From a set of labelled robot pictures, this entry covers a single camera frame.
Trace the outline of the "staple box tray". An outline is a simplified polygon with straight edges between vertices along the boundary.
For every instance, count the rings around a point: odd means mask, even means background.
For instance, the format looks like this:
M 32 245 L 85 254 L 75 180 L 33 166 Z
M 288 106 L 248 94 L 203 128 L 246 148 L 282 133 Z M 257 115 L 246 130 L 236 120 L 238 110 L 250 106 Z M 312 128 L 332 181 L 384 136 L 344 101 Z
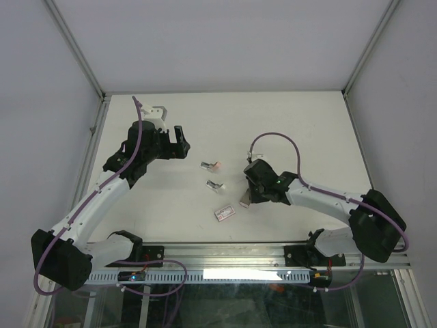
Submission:
M 239 200 L 239 204 L 244 207 L 248 208 L 251 205 L 251 191 L 250 189 L 247 189 L 242 197 Z

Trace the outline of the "pink stapler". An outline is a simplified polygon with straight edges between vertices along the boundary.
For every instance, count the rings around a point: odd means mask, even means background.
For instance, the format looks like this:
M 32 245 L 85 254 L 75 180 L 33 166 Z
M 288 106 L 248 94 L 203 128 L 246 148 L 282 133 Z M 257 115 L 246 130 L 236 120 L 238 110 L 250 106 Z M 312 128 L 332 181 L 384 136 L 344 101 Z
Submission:
M 206 162 L 202 161 L 202 162 L 200 162 L 199 166 L 200 166 L 200 168 L 205 169 L 209 172 L 215 172 L 221 167 L 221 163 L 218 161 L 215 163 L 206 163 Z

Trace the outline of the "red white staple box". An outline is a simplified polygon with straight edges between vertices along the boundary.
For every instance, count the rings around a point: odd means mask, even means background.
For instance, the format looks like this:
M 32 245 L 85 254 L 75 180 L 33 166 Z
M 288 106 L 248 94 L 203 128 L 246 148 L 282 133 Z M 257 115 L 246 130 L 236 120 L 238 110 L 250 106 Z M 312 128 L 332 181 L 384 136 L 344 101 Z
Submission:
M 218 222 L 222 222 L 222 221 L 232 217 L 235 214 L 236 214 L 236 212 L 235 212 L 234 208 L 230 205 L 225 206 L 222 209 L 219 209 L 219 210 L 214 212 L 214 216 L 216 217 Z

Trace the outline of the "white stapler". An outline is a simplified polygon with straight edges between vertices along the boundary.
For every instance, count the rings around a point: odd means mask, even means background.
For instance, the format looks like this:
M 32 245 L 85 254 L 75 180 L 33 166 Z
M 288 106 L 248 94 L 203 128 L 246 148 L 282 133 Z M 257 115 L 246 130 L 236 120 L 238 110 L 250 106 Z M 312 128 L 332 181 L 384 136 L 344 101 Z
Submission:
M 213 181 L 211 181 L 211 180 L 207 180 L 207 181 L 206 181 L 206 186 L 207 186 L 209 189 L 213 190 L 215 193 L 218 193 L 218 192 L 224 191 L 224 190 L 226 189 L 226 186 L 225 186 L 224 184 L 221 184 L 221 183 L 215 183 L 215 182 L 213 182 Z

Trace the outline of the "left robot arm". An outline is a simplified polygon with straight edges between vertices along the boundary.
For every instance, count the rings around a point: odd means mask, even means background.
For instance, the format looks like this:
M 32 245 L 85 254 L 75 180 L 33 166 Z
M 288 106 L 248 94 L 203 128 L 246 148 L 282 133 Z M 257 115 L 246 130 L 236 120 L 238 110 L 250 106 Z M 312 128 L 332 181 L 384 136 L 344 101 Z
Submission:
M 109 209 L 127 194 L 155 160 L 185 159 L 191 146 L 181 126 L 175 126 L 175 141 L 169 131 L 146 120 L 136 121 L 128 137 L 102 168 L 94 188 L 50 230 L 37 230 L 31 237 L 35 273 L 33 287 L 44 296 L 39 278 L 45 277 L 60 288 L 75 291 L 96 269 L 124 261 L 136 265 L 143 258 L 143 240 L 125 230 L 111 233 L 97 243 L 88 240 Z

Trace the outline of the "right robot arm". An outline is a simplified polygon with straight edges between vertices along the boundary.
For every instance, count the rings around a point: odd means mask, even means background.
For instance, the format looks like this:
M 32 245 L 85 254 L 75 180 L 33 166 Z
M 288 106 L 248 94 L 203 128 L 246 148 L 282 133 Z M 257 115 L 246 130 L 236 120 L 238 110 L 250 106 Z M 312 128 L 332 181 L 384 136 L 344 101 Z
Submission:
M 386 197 L 375 189 L 365 194 L 341 193 L 302 182 L 298 174 L 278 175 L 264 160 L 251 161 L 244 169 L 252 204 L 264 202 L 300 206 L 328 215 L 344 227 L 320 228 L 309 233 L 306 259 L 321 264 L 339 254 L 362 253 L 385 263 L 406 231 L 406 223 Z

